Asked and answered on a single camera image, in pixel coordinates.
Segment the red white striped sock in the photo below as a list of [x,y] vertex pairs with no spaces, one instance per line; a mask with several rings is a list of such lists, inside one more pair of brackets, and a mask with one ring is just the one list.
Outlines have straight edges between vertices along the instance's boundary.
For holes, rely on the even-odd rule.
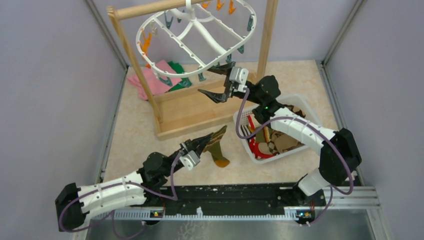
[[[258,127],[261,125],[257,122],[252,114],[247,116],[248,124],[248,134],[252,134]],[[250,150],[252,151],[254,157],[258,160],[268,159],[276,155],[269,155],[264,153],[264,147],[266,143],[272,140],[273,129],[265,126],[261,129],[254,137],[248,139],[248,144]]]

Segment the wooden hanger rack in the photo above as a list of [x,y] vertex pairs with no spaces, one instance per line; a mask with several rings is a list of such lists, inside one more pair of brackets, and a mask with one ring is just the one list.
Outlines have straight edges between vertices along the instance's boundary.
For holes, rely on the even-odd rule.
[[132,47],[122,26],[122,20],[144,15],[150,17],[156,12],[183,7],[186,2],[187,0],[160,0],[121,9],[114,6],[107,7],[107,15],[153,109],[156,136],[161,141],[225,124],[230,120],[231,112],[235,110],[234,104],[229,107],[213,108],[212,102],[207,101],[198,91],[201,86],[166,92],[162,95],[152,95],[150,91],[136,57],[138,53],[136,46]]

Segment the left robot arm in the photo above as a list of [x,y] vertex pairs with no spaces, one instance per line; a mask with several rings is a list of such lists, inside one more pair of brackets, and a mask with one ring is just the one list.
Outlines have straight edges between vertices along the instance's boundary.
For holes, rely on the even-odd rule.
[[92,217],[123,207],[144,204],[154,207],[161,199],[177,201],[175,172],[197,166],[212,139],[212,133],[188,139],[171,155],[152,152],[141,168],[107,182],[86,186],[67,184],[54,201],[59,231],[84,231]]

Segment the pink cloth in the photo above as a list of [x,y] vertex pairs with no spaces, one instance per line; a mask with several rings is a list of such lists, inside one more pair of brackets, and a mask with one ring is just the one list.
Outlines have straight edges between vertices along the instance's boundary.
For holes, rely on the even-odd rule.
[[[156,64],[156,66],[163,71],[168,71],[169,73],[173,74],[181,74],[185,72],[183,67],[179,63],[173,61],[166,62],[165,60],[161,60]],[[178,83],[182,81],[181,78],[171,77],[171,86],[169,86],[160,81],[150,68],[142,68],[142,73],[153,96],[161,95],[168,92],[171,88],[175,87]],[[130,75],[127,77],[127,80],[130,84],[137,88],[138,97],[141,100],[147,101],[147,94],[145,93],[145,90],[143,89],[138,76],[136,74]]]

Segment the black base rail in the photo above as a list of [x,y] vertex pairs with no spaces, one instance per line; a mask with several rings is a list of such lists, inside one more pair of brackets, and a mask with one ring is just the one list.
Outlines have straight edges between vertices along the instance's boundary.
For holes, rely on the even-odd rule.
[[143,208],[164,210],[164,216],[202,214],[205,217],[285,216],[294,207],[296,223],[310,223],[325,207],[323,190],[304,196],[296,183],[256,183],[176,186],[177,200],[147,193]]

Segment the argyle brown sock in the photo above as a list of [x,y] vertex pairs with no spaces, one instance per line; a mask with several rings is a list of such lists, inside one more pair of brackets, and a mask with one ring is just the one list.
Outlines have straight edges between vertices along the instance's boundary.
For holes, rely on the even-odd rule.
[[271,140],[265,144],[263,152],[267,155],[278,155],[280,152],[275,143]]

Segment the olive striped sock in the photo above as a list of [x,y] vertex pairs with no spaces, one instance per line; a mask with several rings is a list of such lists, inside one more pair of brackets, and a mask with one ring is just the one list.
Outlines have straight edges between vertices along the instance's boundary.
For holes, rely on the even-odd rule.
[[206,145],[203,153],[209,152],[213,162],[220,168],[225,168],[230,164],[230,161],[224,157],[221,149],[221,140],[227,131],[227,126],[224,125],[218,131],[211,134],[211,140]]

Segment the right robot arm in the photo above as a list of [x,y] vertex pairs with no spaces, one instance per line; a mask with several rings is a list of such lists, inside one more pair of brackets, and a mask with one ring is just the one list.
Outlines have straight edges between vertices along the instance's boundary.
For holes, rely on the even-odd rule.
[[224,92],[200,90],[215,103],[225,103],[229,98],[242,100],[239,110],[246,102],[257,104],[252,110],[254,118],[261,124],[259,129],[269,127],[284,133],[313,149],[319,155],[319,166],[302,177],[295,185],[293,200],[299,206],[307,206],[314,194],[325,187],[337,189],[345,180],[349,189],[338,190],[350,195],[354,190],[352,173],[361,164],[362,158],[353,133],[346,129],[329,129],[304,119],[277,98],[281,95],[279,83],[274,75],[266,75],[258,82],[248,80],[248,70],[236,66],[235,62],[213,66],[209,72],[224,75]]

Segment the white oval clip hanger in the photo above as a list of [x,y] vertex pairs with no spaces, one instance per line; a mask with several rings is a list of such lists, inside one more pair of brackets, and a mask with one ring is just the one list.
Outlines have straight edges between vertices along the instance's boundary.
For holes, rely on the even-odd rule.
[[[182,7],[157,11],[141,24],[136,34],[136,51],[146,67],[168,86],[170,78],[205,78],[212,66],[230,63],[245,53],[257,28],[257,14],[245,0],[186,1]],[[184,73],[161,70],[161,60],[179,63]]]

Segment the tan ribbed sock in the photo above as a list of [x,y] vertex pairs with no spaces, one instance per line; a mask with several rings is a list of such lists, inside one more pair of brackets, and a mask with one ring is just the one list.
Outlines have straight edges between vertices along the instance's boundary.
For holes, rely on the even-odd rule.
[[271,139],[274,143],[274,149],[279,154],[291,151],[304,145],[295,138],[279,131],[274,131],[271,135]]

